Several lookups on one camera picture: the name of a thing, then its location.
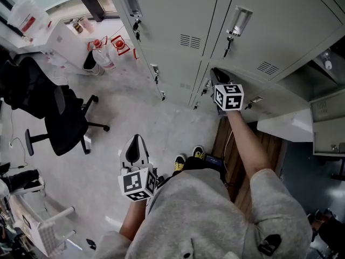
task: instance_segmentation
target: black office chair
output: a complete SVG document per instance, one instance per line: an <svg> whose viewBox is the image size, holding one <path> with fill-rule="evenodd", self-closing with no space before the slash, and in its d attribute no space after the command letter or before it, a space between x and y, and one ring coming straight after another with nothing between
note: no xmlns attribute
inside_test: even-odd
<svg viewBox="0 0 345 259"><path fill-rule="evenodd" d="M19 65L7 60L1 66L0 96L13 109L20 108L39 119L45 118L47 134L31 137L28 129L25 132L30 155L33 155L32 144L47 138L56 155L69 152L78 142L81 142L84 153L89 154L84 141L88 127L102 127L106 132L110 130L109 126L87 122L85 118L91 102L98 102L97 96L92 95L83 104L83 100L77 98L68 86L51 82L30 57L24 58Z"/></svg>

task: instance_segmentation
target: gray floor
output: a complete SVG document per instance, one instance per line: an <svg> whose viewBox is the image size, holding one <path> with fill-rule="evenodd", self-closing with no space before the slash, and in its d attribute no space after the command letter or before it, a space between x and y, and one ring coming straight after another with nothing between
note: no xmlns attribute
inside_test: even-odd
<svg viewBox="0 0 345 259"><path fill-rule="evenodd" d="M52 79L56 68L48 64L42 54L33 57ZM84 100L92 94L99 97L99 103L90 107L87 119L108 124L111 130L106 133L101 128L90 129L92 151L89 155L84 155L78 144L67 154L56 156L48 140L38 142L33 146L34 155L26 154L29 163L26 169L41 170L46 181L46 200L54 208L75 207L76 214L65 226L77 231L71 239L83 248L85 253L81 257L88 258L93 252L85 239L97 241L105 230L118 229L129 206L118 186L119 151L124 144L135 133L142 135L150 161L158 167L158 174L170 175L177 154L190 155L195 145L211 151L219 118L161 102L140 65L115 70L101 77L63 75L60 70L55 74L58 76L68 78L70 88L78 97ZM53 81L65 84L65 79ZM13 148L9 147L12 133L10 117L11 108L3 105L2 161L11 162L12 167L16 167L23 164L23 150L19 141L13 142ZM24 147L27 128L31 135L46 133L44 120L24 111L13 111L12 119L14 137L19 137Z"/></svg>
<svg viewBox="0 0 345 259"><path fill-rule="evenodd" d="M303 206L306 214L330 208L345 222L345 181L331 179L339 173L341 161L327 161L320 166L313 156L312 143L289 142L282 166L281 179L292 196ZM308 259L319 258L315 249L327 253L327 245L317 236L310 245Z"/></svg>

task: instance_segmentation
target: person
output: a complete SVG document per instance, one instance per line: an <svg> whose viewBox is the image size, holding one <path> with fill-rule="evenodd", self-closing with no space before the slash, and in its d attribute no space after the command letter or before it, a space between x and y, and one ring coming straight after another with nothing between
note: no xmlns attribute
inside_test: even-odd
<svg viewBox="0 0 345 259"><path fill-rule="evenodd" d="M241 114L227 117L250 179L253 221L230 201L220 172L200 167L204 151L197 148L187 160L193 165L177 157L178 173L156 191L147 217L146 201L130 204L120 231L105 233L94 259L306 257L312 233L304 210Z"/></svg>
<svg viewBox="0 0 345 259"><path fill-rule="evenodd" d="M10 193L21 188L29 189L32 187L45 186L39 170L28 170L12 176L2 176L0 178L0 199L5 198Z"/></svg>
<svg viewBox="0 0 345 259"><path fill-rule="evenodd" d="M308 220L313 230L312 241L319 234L331 250L339 253L340 258L345 258L345 224L338 221L330 209L326 209L323 214L316 210L314 214L308 215Z"/></svg>

